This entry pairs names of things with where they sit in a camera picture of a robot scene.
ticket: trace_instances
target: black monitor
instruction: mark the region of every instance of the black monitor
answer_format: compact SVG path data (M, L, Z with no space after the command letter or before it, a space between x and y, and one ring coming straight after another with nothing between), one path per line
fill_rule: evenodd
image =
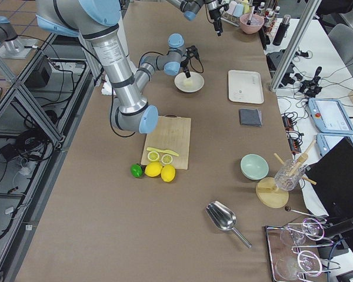
M353 143L343 138L306 172L329 218L343 221L353 217ZM342 234L353 251L353 230Z

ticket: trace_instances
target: green bowl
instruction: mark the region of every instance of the green bowl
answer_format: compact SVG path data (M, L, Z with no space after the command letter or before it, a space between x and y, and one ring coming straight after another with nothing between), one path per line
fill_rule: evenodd
M244 176L251 180L260 180L267 176L269 167L267 161L259 155L249 154L241 160L241 170Z

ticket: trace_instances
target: gray chair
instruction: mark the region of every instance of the gray chair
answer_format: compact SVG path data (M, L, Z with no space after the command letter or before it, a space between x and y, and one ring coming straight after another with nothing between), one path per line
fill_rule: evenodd
M350 63L353 60L353 29L339 23L332 28L328 37L344 64Z

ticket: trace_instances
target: black chair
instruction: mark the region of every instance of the black chair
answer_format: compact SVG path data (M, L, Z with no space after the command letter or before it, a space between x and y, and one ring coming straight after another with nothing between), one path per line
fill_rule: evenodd
M335 25L323 20L324 15L334 13L345 14L353 9L353 0L322 0L317 10L318 20L325 29L325 26L334 27Z

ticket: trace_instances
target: white plate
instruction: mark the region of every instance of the white plate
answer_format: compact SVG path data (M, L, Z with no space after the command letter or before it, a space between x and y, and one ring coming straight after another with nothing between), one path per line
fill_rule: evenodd
M260 73L229 70L228 77L230 101L252 104L264 102Z
M190 72L190 74L190 78L186 78L184 72L181 72L175 77L174 83L179 90L192 93L200 90L204 86L204 78L200 74L196 72Z

